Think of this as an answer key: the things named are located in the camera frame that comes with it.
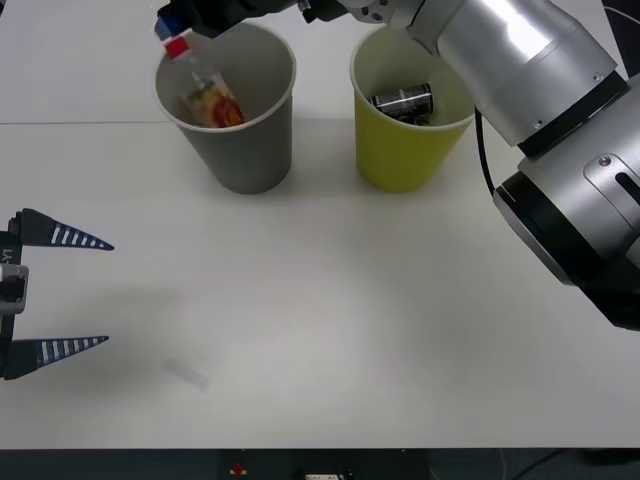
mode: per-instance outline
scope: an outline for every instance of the floor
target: floor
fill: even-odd
[[[498,450],[408,451],[60,451],[0,452],[3,480],[218,480],[233,478],[242,463],[247,480],[296,480],[328,474],[343,466],[354,480],[631,480],[640,478],[640,462],[596,466],[595,460],[636,451],[566,450],[521,473],[555,450],[506,449],[506,475]]]

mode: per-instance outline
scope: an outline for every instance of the can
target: can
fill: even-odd
[[[428,83],[371,97],[371,104],[395,119],[433,114],[433,93]]]

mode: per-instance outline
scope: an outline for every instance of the metal cylinder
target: metal cylinder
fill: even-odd
[[[586,29],[549,0],[426,0],[408,32],[464,79],[478,109],[512,146],[616,68]]]

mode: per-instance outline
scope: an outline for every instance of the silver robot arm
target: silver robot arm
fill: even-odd
[[[550,0],[171,0],[159,13],[216,36],[294,3],[308,22],[348,11],[404,30],[451,66],[526,157],[492,192],[509,225],[613,324],[640,330],[640,84],[576,19]]]

